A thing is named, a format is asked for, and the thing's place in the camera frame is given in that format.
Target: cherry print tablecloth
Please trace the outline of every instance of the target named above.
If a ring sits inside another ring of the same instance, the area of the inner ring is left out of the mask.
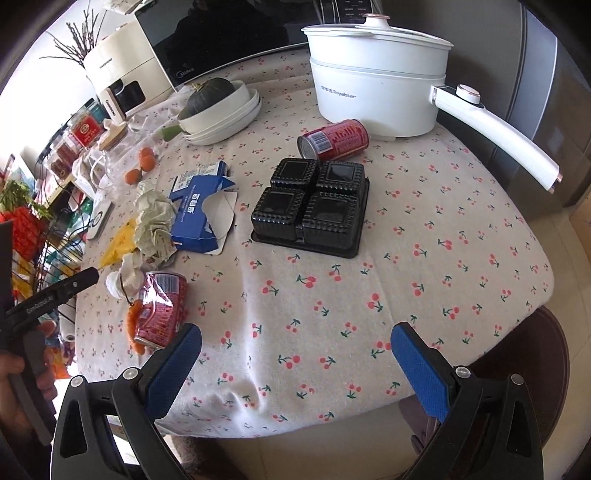
[[[332,422],[412,393],[388,343],[410,322],[451,364],[469,364],[552,293],[548,260],[519,211],[483,165],[441,126],[416,138],[371,141],[355,161],[371,180],[359,255],[352,260],[250,239],[250,214],[296,138],[320,116],[307,50],[228,67],[264,99],[247,129],[211,147],[177,137],[150,175],[164,192],[196,164],[226,161],[239,186],[235,227],[223,253],[179,252],[172,270],[189,281],[189,321],[203,350],[170,413],[166,432],[254,437]],[[147,112],[155,125],[182,108],[187,92]],[[132,196],[90,242],[85,266],[135,216]],[[129,350],[126,304],[100,283],[79,295],[81,373],[116,377],[147,356]]]

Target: red soda can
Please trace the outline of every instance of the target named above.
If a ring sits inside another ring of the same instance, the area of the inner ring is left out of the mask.
[[[320,161],[342,160],[368,146],[368,131],[359,120],[343,120],[297,138],[301,157]]]
[[[165,348],[183,322],[187,279],[171,272],[146,273],[139,292],[143,308],[135,330],[135,341]]]

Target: white pot lid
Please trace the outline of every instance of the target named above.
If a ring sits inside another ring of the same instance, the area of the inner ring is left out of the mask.
[[[426,47],[443,48],[445,50],[450,50],[453,47],[452,43],[433,35],[406,28],[391,27],[388,24],[390,17],[387,15],[366,14],[365,17],[364,24],[311,25],[301,30],[306,35],[376,38],[378,40],[422,44]]]

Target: green vegetable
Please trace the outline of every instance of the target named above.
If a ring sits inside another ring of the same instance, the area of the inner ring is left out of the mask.
[[[46,207],[33,201],[27,185],[8,180],[0,192],[0,209],[3,212],[14,212],[17,207],[23,206],[30,208],[39,218],[53,218],[53,214]]]
[[[178,134],[181,134],[183,129],[179,124],[170,125],[162,128],[162,138],[165,142],[170,142]]]
[[[178,119],[185,120],[203,112],[234,93],[234,85],[226,79],[216,77],[206,81],[203,86],[189,97],[187,106],[179,113]]]

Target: tile floor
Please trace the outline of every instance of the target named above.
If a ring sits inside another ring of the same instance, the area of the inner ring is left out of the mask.
[[[591,436],[591,265],[569,212],[530,223],[554,270],[548,308],[569,344],[563,414],[544,448],[544,477],[559,480]],[[386,480],[414,461],[411,431],[396,404],[349,420],[274,437],[220,443],[250,480]]]

